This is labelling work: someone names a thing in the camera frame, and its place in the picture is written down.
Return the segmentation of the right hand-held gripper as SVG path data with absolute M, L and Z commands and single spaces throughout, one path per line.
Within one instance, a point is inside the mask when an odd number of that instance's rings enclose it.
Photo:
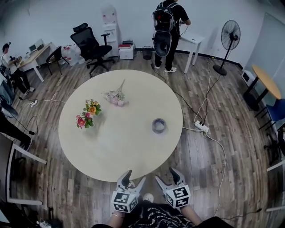
M 190 204 L 190 190 L 189 186 L 185 185 L 184 175 L 175 168 L 169 168 L 173 181 L 178 187 L 173 188 L 172 184 L 166 184 L 159 176 L 155 176 L 155 180 L 160 189 L 165 192 L 166 201 L 173 208 L 181 208 Z

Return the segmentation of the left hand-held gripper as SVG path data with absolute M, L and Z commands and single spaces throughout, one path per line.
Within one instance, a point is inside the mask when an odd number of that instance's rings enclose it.
M 115 211 L 131 213 L 138 204 L 138 198 L 146 181 L 144 176 L 135 188 L 129 188 L 132 170 L 124 172 L 117 180 L 117 188 L 113 191 L 111 204 Z

